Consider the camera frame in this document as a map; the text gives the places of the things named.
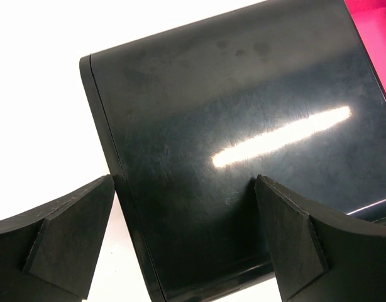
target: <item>black rubber piece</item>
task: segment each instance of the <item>black rubber piece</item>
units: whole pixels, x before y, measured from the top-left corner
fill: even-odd
[[[268,177],[258,176],[256,195],[283,301],[386,301],[386,226],[340,213]]]
[[[113,198],[104,176],[0,221],[0,302],[86,299]]]

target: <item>white surface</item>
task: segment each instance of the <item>white surface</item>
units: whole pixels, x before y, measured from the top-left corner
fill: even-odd
[[[81,57],[255,2],[0,1],[0,220],[108,173]],[[117,200],[89,301],[149,302]],[[219,301],[280,299],[272,279]]]

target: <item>glossy black surface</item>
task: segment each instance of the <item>glossy black surface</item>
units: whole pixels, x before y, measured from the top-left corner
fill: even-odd
[[[269,0],[81,71],[153,301],[209,301],[272,271],[259,173],[345,213],[386,199],[386,100],[343,1]],[[214,165],[283,126],[243,148],[272,152]]]

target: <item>pink box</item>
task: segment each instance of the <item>pink box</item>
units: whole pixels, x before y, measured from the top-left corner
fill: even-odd
[[[386,0],[346,0],[386,92]]]

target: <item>white background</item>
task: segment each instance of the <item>white background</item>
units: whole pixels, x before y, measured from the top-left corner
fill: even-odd
[[[258,1],[0,1],[0,220],[108,174],[79,59]],[[149,302],[118,200],[90,302]],[[280,301],[274,279],[219,301]]]

